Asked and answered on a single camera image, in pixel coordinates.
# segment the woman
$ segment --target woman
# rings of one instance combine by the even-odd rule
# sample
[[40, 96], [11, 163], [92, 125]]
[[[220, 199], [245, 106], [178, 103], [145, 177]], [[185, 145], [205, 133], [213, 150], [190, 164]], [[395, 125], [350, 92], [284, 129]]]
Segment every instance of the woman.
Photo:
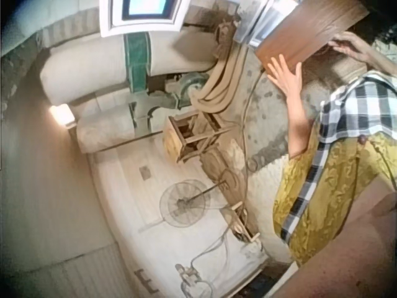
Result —
[[[329, 45], [377, 71], [335, 91], [314, 125], [300, 98], [301, 63], [295, 74], [282, 55], [280, 64], [275, 58], [269, 64], [269, 79], [287, 97], [290, 157], [275, 200], [274, 227], [299, 265], [335, 238], [346, 221], [396, 190], [397, 66], [351, 32], [336, 35]], [[368, 196], [375, 178], [384, 185], [379, 199]]]

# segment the brown wooden panel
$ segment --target brown wooden panel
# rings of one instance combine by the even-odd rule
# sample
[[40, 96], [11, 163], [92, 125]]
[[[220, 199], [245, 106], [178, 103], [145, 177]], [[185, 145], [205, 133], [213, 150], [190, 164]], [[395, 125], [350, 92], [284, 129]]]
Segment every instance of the brown wooden panel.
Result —
[[304, 0], [259, 45], [256, 55], [264, 64], [283, 54], [291, 70], [332, 37], [368, 15], [358, 0]]

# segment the black and white checkered cloth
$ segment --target black and white checkered cloth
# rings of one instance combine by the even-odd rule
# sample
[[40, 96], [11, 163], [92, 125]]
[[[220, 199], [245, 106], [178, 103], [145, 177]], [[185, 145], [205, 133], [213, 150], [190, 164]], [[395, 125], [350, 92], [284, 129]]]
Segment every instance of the black and white checkered cloth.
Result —
[[397, 78], [370, 71], [336, 90], [319, 118], [319, 143], [306, 181], [284, 220], [281, 239], [289, 243], [327, 162], [329, 149], [341, 138], [383, 132], [397, 140]]

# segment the hand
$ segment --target hand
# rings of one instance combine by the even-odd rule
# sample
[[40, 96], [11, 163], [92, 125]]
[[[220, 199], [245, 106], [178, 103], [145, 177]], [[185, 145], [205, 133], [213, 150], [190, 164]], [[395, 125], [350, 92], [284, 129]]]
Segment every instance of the hand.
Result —
[[372, 64], [374, 49], [364, 40], [352, 32], [336, 34], [333, 40], [328, 42], [332, 48], [357, 61]]
[[299, 62], [297, 64], [295, 74], [288, 69], [283, 55], [280, 55], [281, 66], [275, 58], [272, 58], [272, 63], [273, 65], [270, 63], [267, 65], [273, 74], [273, 76], [267, 75], [269, 80], [279, 87], [287, 98], [292, 96], [300, 97], [302, 91], [302, 63]]

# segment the yellow patterned dress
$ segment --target yellow patterned dress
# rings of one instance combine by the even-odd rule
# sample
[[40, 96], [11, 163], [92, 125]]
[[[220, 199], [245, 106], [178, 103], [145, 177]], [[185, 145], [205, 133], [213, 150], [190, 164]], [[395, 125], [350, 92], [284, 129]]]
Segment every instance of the yellow patterned dress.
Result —
[[[290, 160], [284, 169], [273, 209], [274, 229], [279, 237], [316, 153], [318, 129], [318, 125], [313, 126], [307, 151]], [[299, 265], [307, 262], [338, 234], [354, 200], [378, 175], [385, 175], [385, 180], [390, 181], [385, 162], [368, 141], [381, 150], [396, 176], [397, 141], [384, 133], [369, 136], [364, 145], [358, 138], [333, 143], [313, 197], [290, 239], [290, 251]]]

